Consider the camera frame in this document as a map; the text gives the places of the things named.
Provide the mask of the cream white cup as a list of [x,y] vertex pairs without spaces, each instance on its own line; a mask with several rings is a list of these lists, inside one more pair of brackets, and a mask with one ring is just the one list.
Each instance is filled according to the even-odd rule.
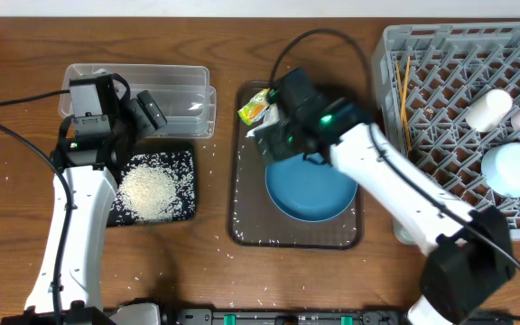
[[503,89],[491,89],[468,108],[465,120],[470,128],[490,132],[508,113],[513,105],[510,94]]

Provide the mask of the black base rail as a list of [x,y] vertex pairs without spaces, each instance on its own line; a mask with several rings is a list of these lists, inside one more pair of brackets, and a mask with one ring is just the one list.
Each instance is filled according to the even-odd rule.
[[401,325],[400,311],[213,311],[183,309],[169,312],[168,325]]

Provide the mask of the light blue bowl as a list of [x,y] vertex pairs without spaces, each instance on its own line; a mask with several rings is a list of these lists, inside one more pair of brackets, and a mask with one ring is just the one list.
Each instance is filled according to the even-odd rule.
[[503,144],[487,151],[481,173],[487,186],[497,194],[520,198],[520,144]]

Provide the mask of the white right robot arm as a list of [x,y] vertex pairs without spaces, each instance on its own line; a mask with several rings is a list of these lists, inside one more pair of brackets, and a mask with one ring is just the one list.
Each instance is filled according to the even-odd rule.
[[301,69],[271,81],[267,100],[281,117],[255,134],[265,163],[320,153],[383,205],[425,255],[410,323],[461,324],[515,276],[502,213],[478,211],[428,178],[388,142],[367,109],[332,99]]

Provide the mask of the white napkin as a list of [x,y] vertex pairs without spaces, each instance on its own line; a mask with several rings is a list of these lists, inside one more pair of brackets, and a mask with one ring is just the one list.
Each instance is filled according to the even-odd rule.
[[254,137],[255,134],[270,125],[276,124],[280,120],[280,110],[276,104],[272,104],[269,108],[265,110],[263,115],[262,123],[246,133],[246,137]]

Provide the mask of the brown serving tray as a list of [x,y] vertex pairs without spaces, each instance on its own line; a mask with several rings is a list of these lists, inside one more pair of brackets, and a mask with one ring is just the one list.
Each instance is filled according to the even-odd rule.
[[333,219],[312,223],[283,213],[265,186],[265,168],[251,129],[235,118],[234,156],[227,231],[241,246],[347,250],[364,235],[361,192]]

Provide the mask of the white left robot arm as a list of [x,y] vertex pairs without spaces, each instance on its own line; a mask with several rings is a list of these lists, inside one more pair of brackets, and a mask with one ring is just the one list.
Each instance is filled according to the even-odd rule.
[[72,113],[60,124],[47,160],[54,172],[54,208],[42,266],[23,313],[3,324],[108,324],[101,260],[118,174],[136,141],[152,134],[155,104],[142,107],[123,77],[101,70],[71,79]]

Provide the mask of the dark blue plate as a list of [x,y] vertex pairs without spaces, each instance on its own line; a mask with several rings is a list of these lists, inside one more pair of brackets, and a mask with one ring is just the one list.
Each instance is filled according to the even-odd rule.
[[291,218],[319,223],[340,215],[353,201],[358,184],[318,154],[295,155],[265,168],[271,200]]

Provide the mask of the green yellow snack wrapper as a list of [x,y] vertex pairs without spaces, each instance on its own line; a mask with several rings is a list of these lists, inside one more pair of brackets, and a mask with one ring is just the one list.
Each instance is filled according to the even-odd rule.
[[269,88],[264,88],[256,93],[238,111],[238,116],[246,125],[252,125],[264,117],[265,112],[270,107],[268,101]]

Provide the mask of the clear plastic bin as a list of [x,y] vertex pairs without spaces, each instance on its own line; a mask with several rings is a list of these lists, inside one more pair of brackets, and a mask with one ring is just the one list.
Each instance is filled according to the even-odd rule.
[[217,93],[204,66],[75,63],[65,71],[62,87],[71,79],[99,72],[119,74],[134,97],[147,90],[167,119],[153,133],[162,138],[210,138],[216,124]]

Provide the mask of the grey dishwasher rack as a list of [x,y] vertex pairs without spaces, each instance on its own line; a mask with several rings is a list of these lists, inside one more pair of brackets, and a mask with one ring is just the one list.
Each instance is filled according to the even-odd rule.
[[[396,66],[404,75],[408,57],[410,152],[396,77]],[[520,109],[520,22],[388,26],[372,67],[376,102],[390,143],[443,189],[474,208],[497,207],[506,216],[511,237],[520,240],[520,198],[497,194],[480,172],[486,151],[520,144],[520,131],[511,125]],[[491,89],[508,92],[514,104],[496,128],[479,133],[467,124],[466,109]]]

